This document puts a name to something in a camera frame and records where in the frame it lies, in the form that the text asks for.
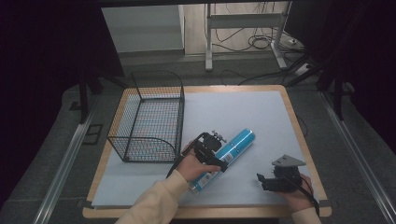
wall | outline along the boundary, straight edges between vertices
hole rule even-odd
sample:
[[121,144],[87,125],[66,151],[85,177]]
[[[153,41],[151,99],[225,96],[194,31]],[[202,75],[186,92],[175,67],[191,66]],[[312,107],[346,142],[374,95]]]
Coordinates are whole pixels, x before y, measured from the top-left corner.
[[184,49],[182,6],[104,7],[117,52]]

sleeve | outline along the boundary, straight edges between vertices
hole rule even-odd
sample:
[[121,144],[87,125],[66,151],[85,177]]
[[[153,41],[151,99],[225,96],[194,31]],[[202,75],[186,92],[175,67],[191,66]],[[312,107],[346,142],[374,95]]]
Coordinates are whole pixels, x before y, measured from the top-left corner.
[[320,224],[320,219],[314,207],[306,208],[304,210],[291,214],[295,224]]
[[146,190],[116,222],[127,223],[169,223],[178,208],[178,199],[188,189],[184,177],[174,170],[168,178],[157,181]]

wire basket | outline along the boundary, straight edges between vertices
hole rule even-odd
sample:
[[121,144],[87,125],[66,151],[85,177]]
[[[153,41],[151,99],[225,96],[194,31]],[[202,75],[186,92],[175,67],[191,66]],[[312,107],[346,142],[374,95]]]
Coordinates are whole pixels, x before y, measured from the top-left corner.
[[132,73],[107,140],[122,161],[174,162],[180,152],[184,89],[174,73]]

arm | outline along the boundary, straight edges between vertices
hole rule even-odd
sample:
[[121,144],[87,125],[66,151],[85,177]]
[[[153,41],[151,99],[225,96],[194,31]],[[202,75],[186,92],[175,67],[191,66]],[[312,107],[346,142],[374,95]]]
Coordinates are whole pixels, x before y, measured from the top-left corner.
[[[303,179],[302,187],[313,194],[311,179],[306,175],[301,175]],[[318,224],[321,223],[315,208],[308,198],[299,190],[292,193],[276,192],[282,196],[289,205],[291,217],[296,224]]]
[[177,211],[178,199],[189,188],[188,182],[202,173],[219,169],[201,164],[192,154],[186,156],[168,178],[146,190],[116,223],[169,223]]

hand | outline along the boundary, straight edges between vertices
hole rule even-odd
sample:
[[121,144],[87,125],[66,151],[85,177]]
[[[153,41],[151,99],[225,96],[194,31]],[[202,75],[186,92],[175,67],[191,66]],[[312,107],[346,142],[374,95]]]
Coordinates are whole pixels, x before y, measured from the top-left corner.
[[[309,193],[314,194],[312,189],[311,178],[303,174],[301,174],[301,178],[303,179],[302,187]],[[286,202],[288,202],[289,208],[292,213],[313,206],[313,204],[309,201],[309,199],[299,190],[295,190],[294,192],[291,193],[285,193],[285,192],[275,192],[275,193],[282,196],[286,200]]]
[[176,169],[186,179],[187,182],[190,182],[203,173],[217,172],[220,170],[220,167],[215,165],[204,165],[200,163],[195,157],[192,149]]

